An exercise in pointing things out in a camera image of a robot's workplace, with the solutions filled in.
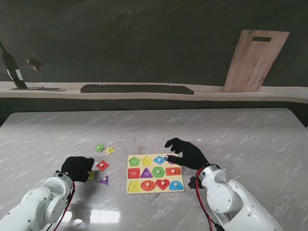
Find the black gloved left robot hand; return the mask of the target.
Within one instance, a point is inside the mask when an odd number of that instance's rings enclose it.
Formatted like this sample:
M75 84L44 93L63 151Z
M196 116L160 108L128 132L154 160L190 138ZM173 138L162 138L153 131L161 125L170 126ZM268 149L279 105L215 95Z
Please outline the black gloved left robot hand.
M66 174L72 181L85 183L94 165L93 158L70 156L62 164L61 173Z

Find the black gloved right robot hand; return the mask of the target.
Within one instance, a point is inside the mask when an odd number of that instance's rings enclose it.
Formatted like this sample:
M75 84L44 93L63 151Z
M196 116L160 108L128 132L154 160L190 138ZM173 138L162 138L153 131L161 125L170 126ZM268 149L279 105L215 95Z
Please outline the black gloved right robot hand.
M171 148L170 150L174 154L182 153L182 157L166 155L165 160L189 169L199 170L210 166L210 163L201 152L201 150L188 141L180 140L179 138L173 138L165 143L165 148Z

